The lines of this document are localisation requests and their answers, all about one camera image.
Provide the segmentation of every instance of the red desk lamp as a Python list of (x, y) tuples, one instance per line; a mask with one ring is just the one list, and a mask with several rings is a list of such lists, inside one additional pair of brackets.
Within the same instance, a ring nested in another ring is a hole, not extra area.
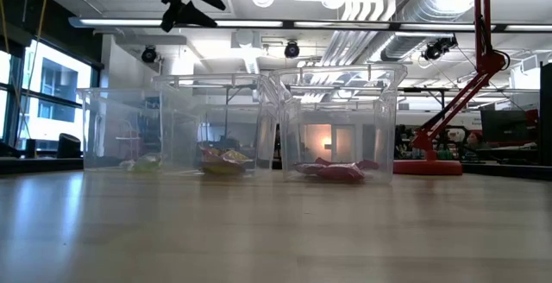
[(443, 110), (417, 131), (412, 146), (425, 151), (425, 160), (396, 160), (393, 165), (396, 174), (462, 175), (462, 165), (459, 161), (437, 160), (432, 141), (483, 86), (489, 85), (491, 77), (504, 68), (507, 57), (505, 53), (492, 49), (491, 0), (474, 0), (474, 11), (477, 76)]

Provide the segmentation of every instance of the computer monitor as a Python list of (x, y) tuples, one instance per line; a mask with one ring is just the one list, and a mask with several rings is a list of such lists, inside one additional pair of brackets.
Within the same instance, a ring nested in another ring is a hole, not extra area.
[(523, 110), (482, 110), (481, 125), (487, 142), (533, 142)]

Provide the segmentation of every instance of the window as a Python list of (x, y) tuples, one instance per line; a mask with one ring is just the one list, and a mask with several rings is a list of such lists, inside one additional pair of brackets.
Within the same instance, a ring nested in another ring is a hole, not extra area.
[(60, 133), (82, 141), (82, 100), (76, 90), (90, 87), (91, 67), (44, 44), (37, 47), (33, 41), (26, 49), (22, 70), (22, 88), (30, 90), (28, 98), (24, 93), (21, 96), (25, 111), (19, 116), (17, 147), (25, 148), (32, 138), (38, 150), (57, 150)]
[(8, 108), (8, 92), (0, 90), (0, 139), (3, 139), (6, 109)]
[(29, 137), (36, 140), (39, 150), (57, 150), (61, 133), (74, 135), (82, 141), (83, 111), (80, 108), (55, 104), (36, 97), (28, 100), (26, 124), (20, 117), (20, 149)]
[(9, 83), (9, 71), (11, 68), (11, 55), (0, 51), (0, 83)]
[(77, 98), (76, 90), (90, 87), (92, 68), (46, 45), (39, 44), (36, 53), (35, 48), (36, 41), (33, 41), (26, 51), (23, 89), (29, 88), (30, 79), (31, 91), (82, 103)]

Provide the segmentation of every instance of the clear plastic bin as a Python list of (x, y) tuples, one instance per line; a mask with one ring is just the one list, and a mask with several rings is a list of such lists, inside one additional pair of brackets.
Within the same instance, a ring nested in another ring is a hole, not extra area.
[(160, 76), (163, 169), (241, 175), (272, 168), (278, 94), (254, 74)]
[(79, 89), (85, 171), (157, 172), (160, 94), (143, 89)]
[(279, 105), (286, 179), (389, 182), (406, 73), (403, 65), (377, 63), (273, 72), (293, 96)]

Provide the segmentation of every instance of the wooden table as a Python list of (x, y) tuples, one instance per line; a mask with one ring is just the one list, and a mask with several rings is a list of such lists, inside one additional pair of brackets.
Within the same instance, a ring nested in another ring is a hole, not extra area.
[(0, 282), (552, 282), (552, 185), (0, 179)]

